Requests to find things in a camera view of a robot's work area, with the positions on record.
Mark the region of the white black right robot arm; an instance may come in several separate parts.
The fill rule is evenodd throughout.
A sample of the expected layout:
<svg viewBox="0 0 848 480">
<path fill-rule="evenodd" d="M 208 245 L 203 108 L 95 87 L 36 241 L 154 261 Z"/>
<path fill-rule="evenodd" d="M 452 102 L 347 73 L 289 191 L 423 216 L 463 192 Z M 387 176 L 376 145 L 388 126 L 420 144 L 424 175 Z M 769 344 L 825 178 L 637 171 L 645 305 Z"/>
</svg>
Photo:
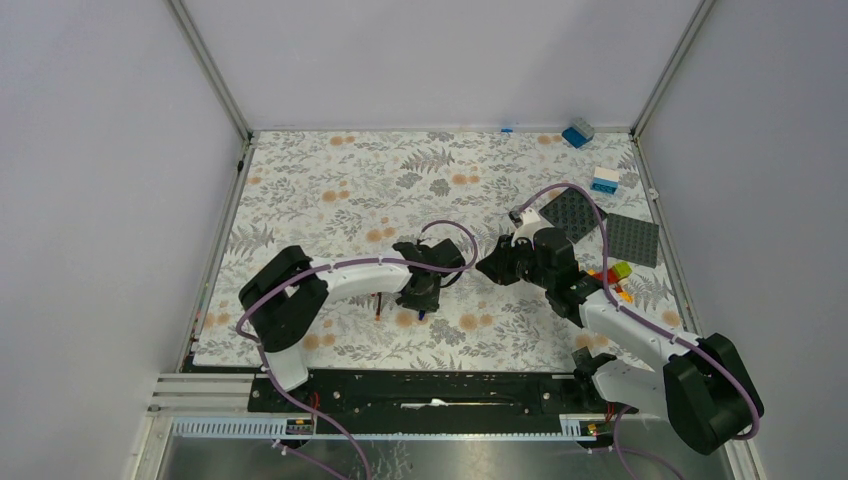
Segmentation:
<svg viewBox="0 0 848 480">
<path fill-rule="evenodd" d="M 714 333 L 676 332 L 624 301 L 581 269 L 572 243 L 557 228 L 503 235 L 476 264 L 498 285 L 541 288 L 552 310 L 599 333 L 644 362 L 633 367 L 611 354 L 578 364 L 575 402 L 597 412 L 609 402 L 667 421 L 692 450 L 710 454 L 731 439 L 755 435 L 764 405 L 734 343 Z"/>
</svg>

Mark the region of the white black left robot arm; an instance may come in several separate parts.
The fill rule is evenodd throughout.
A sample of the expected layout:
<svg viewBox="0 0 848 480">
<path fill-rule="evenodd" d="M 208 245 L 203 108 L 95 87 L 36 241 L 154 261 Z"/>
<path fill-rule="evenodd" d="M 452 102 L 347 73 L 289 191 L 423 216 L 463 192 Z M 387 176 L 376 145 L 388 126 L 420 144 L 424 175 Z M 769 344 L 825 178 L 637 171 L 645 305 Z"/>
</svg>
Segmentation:
<svg viewBox="0 0 848 480">
<path fill-rule="evenodd" d="M 310 257 L 297 246 L 280 251 L 238 294 L 275 377 L 272 398 L 288 411 L 309 401 L 310 385 L 300 345 L 323 307 L 361 295 L 390 293 L 399 306 L 424 313 L 439 308 L 443 279 L 467 263 L 449 239 L 433 246 L 398 242 L 379 254 Z"/>
</svg>

